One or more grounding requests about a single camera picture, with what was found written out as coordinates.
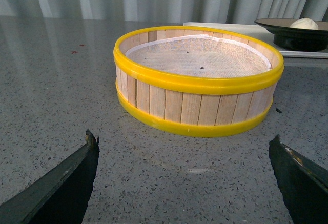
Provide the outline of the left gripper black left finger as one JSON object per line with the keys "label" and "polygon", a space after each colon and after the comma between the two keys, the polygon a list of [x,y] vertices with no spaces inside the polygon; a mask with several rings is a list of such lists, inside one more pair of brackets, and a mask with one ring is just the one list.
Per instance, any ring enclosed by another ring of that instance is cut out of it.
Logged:
{"label": "left gripper black left finger", "polygon": [[1,223],[82,223],[99,159],[99,138],[86,144],[28,188],[1,204]]}

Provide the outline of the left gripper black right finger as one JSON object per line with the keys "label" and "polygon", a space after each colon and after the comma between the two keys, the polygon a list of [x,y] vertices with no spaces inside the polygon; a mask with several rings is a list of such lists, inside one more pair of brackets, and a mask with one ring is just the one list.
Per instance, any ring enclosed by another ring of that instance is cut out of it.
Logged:
{"label": "left gripper black right finger", "polygon": [[327,223],[327,170],[280,142],[269,145],[269,158],[293,223]]}

